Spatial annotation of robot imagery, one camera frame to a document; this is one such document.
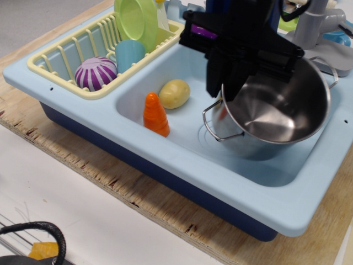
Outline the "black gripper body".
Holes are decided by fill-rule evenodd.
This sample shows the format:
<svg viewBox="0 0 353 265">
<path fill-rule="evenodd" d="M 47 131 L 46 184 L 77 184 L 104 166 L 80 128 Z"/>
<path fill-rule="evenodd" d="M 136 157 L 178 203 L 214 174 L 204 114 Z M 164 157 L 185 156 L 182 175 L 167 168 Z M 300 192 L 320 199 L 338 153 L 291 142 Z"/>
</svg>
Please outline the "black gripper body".
<svg viewBox="0 0 353 265">
<path fill-rule="evenodd" d="M 302 7 L 293 14 L 281 17 L 290 21 L 304 12 Z M 233 61 L 247 60 L 256 65 L 256 73 L 288 82 L 295 70 L 295 63 L 304 51 L 277 34 L 268 23 L 236 22 L 233 15 L 187 10 L 183 13 L 185 29 L 180 44 L 203 52 L 208 60 L 210 52 L 219 52 Z M 217 34 L 212 40 L 191 32 L 191 25 L 198 25 Z"/>
</svg>

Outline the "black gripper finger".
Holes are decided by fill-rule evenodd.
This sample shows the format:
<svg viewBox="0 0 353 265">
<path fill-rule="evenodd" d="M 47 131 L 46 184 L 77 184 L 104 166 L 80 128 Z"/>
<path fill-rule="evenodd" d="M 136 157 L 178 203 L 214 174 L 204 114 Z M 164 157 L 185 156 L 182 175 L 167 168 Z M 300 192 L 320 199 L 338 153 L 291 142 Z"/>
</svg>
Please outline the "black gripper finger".
<svg viewBox="0 0 353 265">
<path fill-rule="evenodd" d="M 209 95 L 216 98 L 222 84 L 228 80 L 232 63 L 219 52 L 210 52 L 207 63 L 206 90 Z"/>
<path fill-rule="evenodd" d="M 224 96 L 227 102 L 231 102 L 237 96 L 241 88 L 251 75 L 256 73 L 256 65 L 247 60 L 233 61 L 229 73 L 224 81 Z"/>
</svg>

